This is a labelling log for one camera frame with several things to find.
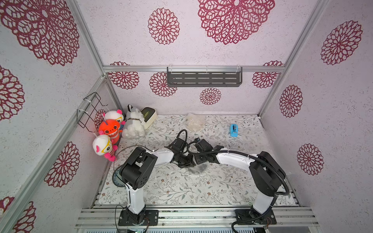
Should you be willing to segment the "clear bubble wrap sheet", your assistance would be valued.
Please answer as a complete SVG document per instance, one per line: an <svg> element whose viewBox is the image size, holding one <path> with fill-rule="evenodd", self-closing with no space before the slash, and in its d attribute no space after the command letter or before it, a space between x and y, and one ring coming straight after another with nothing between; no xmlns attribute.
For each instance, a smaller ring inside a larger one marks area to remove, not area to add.
<svg viewBox="0 0 373 233"><path fill-rule="evenodd" d="M187 168L187 171L195 176L207 174L208 170L209 170L209 163L202 163L202 164Z"/></svg>
<svg viewBox="0 0 373 233"><path fill-rule="evenodd" d="M185 120L185 126L192 132L198 132L204 128L206 117L204 115L195 115L189 113Z"/></svg>

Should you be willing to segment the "blue patterned green plate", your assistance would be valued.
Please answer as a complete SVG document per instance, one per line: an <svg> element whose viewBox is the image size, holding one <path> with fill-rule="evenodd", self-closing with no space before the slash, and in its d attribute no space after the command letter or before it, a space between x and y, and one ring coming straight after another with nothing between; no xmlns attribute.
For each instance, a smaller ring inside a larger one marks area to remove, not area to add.
<svg viewBox="0 0 373 233"><path fill-rule="evenodd" d="M125 187L126 184L121 179L121 176L119 174L119 170L115 170L112 176L112 182L116 187Z"/></svg>

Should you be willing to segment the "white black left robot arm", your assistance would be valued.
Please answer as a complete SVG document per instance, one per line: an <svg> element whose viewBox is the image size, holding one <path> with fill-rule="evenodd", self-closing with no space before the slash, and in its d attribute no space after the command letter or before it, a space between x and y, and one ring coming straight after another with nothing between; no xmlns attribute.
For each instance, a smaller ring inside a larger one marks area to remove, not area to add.
<svg viewBox="0 0 373 233"><path fill-rule="evenodd" d="M142 147L133 150L119 169L120 178L127 185L130 213L138 215L145 208L143 187L149 180L154 167L171 162L175 162L179 168L190 168L196 165L192 155L185 155L178 150L162 148L149 151Z"/></svg>

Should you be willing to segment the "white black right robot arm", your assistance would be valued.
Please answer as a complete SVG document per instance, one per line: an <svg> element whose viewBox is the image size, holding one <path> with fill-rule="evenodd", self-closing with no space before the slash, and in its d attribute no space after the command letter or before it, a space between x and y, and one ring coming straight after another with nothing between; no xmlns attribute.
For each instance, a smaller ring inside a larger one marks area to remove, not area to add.
<svg viewBox="0 0 373 233"><path fill-rule="evenodd" d="M286 173L265 151L259 154L246 154L222 146L212 147L208 143L195 143L195 147L197 152L193 155L196 160L202 159L210 163L230 165L251 173L258 189L251 207L251 212L256 216L269 213L278 196L287 196L290 193L285 181Z"/></svg>

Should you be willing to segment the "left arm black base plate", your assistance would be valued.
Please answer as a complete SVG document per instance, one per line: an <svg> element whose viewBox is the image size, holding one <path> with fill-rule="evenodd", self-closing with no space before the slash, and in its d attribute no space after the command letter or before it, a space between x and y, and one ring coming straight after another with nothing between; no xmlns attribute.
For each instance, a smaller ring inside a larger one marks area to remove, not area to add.
<svg viewBox="0 0 373 233"><path fill-rule="evenodd" d="M119 226L156 226L158 224L159 211L144 208L139 214L134 214L127 207L120 213Z"/></svg>

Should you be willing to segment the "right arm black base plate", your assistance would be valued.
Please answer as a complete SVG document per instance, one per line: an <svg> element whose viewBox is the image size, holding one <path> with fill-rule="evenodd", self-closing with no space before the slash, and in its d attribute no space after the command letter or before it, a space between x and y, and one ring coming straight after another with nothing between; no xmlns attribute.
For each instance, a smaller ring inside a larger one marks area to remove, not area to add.
<svg viewBox="0 0 373 233"><path fill-rule="evenodd" d="M238 225L275 225L275 214L270 206L264 213L259 213L253 207L235 210Z"/></svg>

